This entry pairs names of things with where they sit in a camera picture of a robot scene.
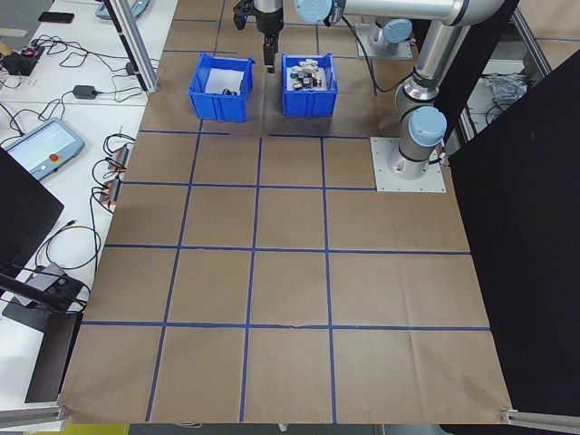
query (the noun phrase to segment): blue plastic bin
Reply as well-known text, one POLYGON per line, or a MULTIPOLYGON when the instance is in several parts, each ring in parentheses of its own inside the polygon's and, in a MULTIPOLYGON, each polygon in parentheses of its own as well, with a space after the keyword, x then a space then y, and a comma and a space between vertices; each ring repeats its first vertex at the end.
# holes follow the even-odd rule
POLYGON ((282 53, 282 83, 284 115, 299 118, 333 115, 336 95, 338 94, 338 82, 336 81, 336 74, 334 73, 333 55, 331 53, 325 56, 288 56, 286 53, 282 53), (327 91, 288 91, 286 70, 306 59, 314 59, 318 61, 319 67, 324 68, 327 91))
POLYGON ((202 120, 242 122, 247 119, 246 106, 252 82, 253 59, 230 59, 202 53, 191 78, 189 98, 198 117, 202 120), (243 71, 239 95, 206 93, 209 73, 212 69, 243 71))

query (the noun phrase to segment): connector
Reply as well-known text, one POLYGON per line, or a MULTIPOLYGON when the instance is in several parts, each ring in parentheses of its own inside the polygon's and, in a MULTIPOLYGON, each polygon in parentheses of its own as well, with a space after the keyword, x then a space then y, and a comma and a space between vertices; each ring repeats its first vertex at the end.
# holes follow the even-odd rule
POLYGON ((127 160, 129 159, 129 148, 127 148, 127 145, 123 145, 113 151, 111 159, 114 160, 114 163, 109 162, 109 170, 114 172, 124 171, 127 168, 127 160))
POLYGON ((119 192, 121 191, 121 180, 112 179, 104 184, 104 191, 100 192, 101 197, 99 202, 103 205, 114 206, 117 204, 117 198, 119 197, 119 192))

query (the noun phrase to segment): phone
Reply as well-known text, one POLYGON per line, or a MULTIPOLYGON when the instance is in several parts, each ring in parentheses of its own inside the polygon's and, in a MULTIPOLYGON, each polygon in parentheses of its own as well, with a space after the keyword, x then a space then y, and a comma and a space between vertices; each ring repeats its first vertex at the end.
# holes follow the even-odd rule
POLYGON ((38 17, 41 23, 72 23, 74 14, 67 12, 42 12, 38 17))

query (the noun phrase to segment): metal mounting plate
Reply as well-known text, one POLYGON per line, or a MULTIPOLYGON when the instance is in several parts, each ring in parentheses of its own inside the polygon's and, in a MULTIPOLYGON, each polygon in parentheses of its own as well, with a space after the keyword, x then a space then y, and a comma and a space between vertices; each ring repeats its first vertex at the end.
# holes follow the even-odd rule
MULTIPOLYGON (((388 51, 378 51, 373 46, 369 44, 369 32, 373 29, 374 24, 356 24, 354 29, 359 38, 361 38, 362 45, 366 53, 369 55, 369 59, 387 59, 391 61, 408 61, 413 58, 413 53, 411 51, 411 45, 409 43, 400 43, 397 46, 397 51, 391 53, 388 51)), ((359 44, 356 45, 359 51, 359 59, 364 59, 364 53, 359 44)))
MULTIPOLYGON (((387 165, 387 156, 399 145, 400 138, 371 138, 372 166, 377 192, 445 193, 445 182, 439 164, 429 165, 420 179, 400 179, 387 165)), ((430 160, 437 158, 433 151, 430 160)))

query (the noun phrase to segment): white table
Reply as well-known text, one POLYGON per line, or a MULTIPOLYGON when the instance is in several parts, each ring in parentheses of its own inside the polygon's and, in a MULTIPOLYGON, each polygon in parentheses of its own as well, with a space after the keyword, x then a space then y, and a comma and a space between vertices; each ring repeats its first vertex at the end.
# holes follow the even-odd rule
MULTIPOLYGON (((159 59, 177 0, 151 0, 148 10, 139 19, 138 24, 147 45, 151 58, 159 59)), ((42 24, 34 37, 41 34, 58 35, 65 41, 78 41, 85 48, 111 55, 125 56, 121 41, 110 22, 105 22, 94 15, 97 4, 88 5, 67 0, 56 0, 51 8, 56 12, 73 12, 73 24, 42 24)), ((100 62, 87 60, 82 68, 65 69, 58 66, 68 53, 57 56, 43 56, 30 78, 24 78, 22 84, 15 90, 0 90, 0 102, 12 113, 27 108, 41 111, 44 105, 59 98, 71 90, 75 84, 90 84, 99 91, 111 91, 111 72, 100 62)), ((123 66, 127 61, 111 61, 112 65, 123 66)), ((126 86, 139 86, 136 79, 119 80, 120 89, 126 86)), ((94 181, 91 168, 97 160, 105 157, 102 151, 104 138, 115 132, 123 132, 132 137, 137 135, 140 120, 145 111, 147 96, 131 98, 118 103, 111 95, 102 95, 96 100, 75 100, 72 95, 64 98, 66 112, 63 120, 76 131, 85 141, 85 147, 78 157, 67 162, 56 173, 45 178, 42 183, 63 204, 64 211, 53 231, 69 220, 77 220, 77 224, 91 226, 89 210, 89 195, 94 181)), ((30 131, 40 122, 30 112, 18 117, 18 122, 24 131, 30 131)), ((0 111, 0 141, 15 135, 7 127, 8 117, 0 111)), ((114 148, 124 141, 111 140, 114 148)), ((101 164, 96 171, 98 177, 107 171, 107 165, 101 164)), ((104 243, 111 215, 95 204, 95 224, 104 243)), ((94 253, 92 234, 90 231, 76 234, 64 234, 55 242, 52 250, 54 259, 64 266, 74 266, 88 259, 94 253), (79 238, 86 243, 78 243, 79 238)), ((74 270, 71 276, 82 280, 88 286, 92 285, 94 263, 82 269, 74 270)), ((43 335, 26 326, 0 316, 0 410, 24 409, 33 405, 24 404, 24 397, 34 369, 36 356, 43 335)), ((59 430, 60 424, 47 424, 39 427, 34 425, 19 430, 59 430)))
MULTIPOLYGON (((158 60, 161 57, 163 46, 169 32, 171 17, 175 10, 177 0, 151 0, 150 6, 138 19, 143 42, 151 59, 158 60)), ((89 51, 103 53, 112 56, 122 56, 125 59, 108 59, 105 61, 112 69, 120 69, 129 61, 127 54, 117 36, 115 27, 111 21, 98 18, 94 12, 97 3, 73 3, 66 0, 56 0, 51 8, 52 11, 72 12, 75 17, 71 24, 43 23, 31 39, 41 35, 59 36, 67 42, 76 41, 89 51)), ((58 52, 63 47, 55 47, 58 52)), ((48 102, 54 98, 60 98, 65 92, 71 91, 77 84, 88 84, 100 92, 114 91, 111 77, 121 72, 111 72, 101 61, 94 56, 89 56, 85 64, 80 68, 63 68, 59 66, 73 50, 64 53, 47 55, 46 51, 35 66, 30 77, 23 77, 22 83, 16 89, 4 87, 0 90, 1 102, 48 102)), ((75 65, 81 60, 74 56, 67 64, 75 65)), ((118 89, 127 89, 133 86, 139 87, 135 76, 115 79, 118 89)), ((18 83, 16 77, 12 77, 8 85, 15 86, 18 83)), ((119 99, 129 93, 119 94, 119 99)), ((122 104, 141 105, 147 103, 147 95, 143 92, 140 96, 129 98, 121 103, 113 100, 112 95, 99 95, 95 100, 76 100, 71 94, 65 97, 69 103, 82 104, 122 104)))

